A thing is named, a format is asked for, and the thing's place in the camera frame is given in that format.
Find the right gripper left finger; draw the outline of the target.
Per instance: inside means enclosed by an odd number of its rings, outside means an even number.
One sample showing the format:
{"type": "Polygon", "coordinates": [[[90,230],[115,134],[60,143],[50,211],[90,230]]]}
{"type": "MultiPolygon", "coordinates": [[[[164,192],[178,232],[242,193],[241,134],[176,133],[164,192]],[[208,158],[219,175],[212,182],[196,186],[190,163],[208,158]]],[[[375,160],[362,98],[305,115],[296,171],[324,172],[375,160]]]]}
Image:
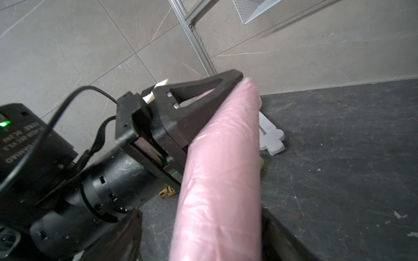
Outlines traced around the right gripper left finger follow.
{"type": "Polygon", "coordinates": [[[141,261],[143,213],[134,210],[83,253],[82,261],[141,261]]]}

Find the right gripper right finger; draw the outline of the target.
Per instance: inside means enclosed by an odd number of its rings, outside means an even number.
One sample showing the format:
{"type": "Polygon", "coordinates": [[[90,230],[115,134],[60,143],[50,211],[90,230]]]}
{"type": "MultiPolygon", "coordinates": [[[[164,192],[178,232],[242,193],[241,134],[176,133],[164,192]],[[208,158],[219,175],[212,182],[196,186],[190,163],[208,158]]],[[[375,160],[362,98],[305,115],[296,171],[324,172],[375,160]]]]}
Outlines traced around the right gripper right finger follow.
{"type": "Polygon", "coordinates": [[[318,260],[267,208],[261,216],[263,261],[318,260]]]}

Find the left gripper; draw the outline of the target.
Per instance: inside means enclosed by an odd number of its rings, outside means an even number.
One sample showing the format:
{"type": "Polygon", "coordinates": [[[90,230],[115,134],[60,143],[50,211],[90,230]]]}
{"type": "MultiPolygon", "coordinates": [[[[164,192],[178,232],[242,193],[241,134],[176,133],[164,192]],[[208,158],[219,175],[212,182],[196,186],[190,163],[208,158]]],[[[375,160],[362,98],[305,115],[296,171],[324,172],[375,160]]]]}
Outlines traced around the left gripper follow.
{"type": "Polygon", "coordinates": [[[146,104],[141,94],[128,91],[117,100],[115,142],[163,183],[181,187],[185,148],[243,79],[229,70],[205,79],[163,87],[146,104]]]}

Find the pink roll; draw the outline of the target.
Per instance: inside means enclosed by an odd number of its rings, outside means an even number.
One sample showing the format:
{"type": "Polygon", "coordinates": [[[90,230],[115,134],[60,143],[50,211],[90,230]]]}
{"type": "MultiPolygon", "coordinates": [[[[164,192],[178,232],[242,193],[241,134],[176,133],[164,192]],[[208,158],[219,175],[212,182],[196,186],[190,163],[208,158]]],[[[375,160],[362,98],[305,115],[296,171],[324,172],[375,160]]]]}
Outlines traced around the pink roll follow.
{"type": "Polygon", "coordinates": [[[259,99],[243,79],[190,144],[171,261],[261,259],[259,99]]]}

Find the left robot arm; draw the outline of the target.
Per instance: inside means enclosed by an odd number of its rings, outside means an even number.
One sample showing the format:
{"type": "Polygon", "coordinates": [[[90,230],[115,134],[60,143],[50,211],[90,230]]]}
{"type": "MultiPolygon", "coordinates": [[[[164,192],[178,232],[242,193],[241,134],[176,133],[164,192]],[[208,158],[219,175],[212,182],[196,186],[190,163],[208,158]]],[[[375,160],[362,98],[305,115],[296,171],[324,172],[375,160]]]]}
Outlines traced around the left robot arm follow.
{"type": "Polygon", "coordinates": [[[229,70],[155,85],[116,100],[92,146],[78,155],[21,103],[1,106],[1,260],[139,261],[140,207],[179,190],[190,143],[243,79],[229,70]]]}

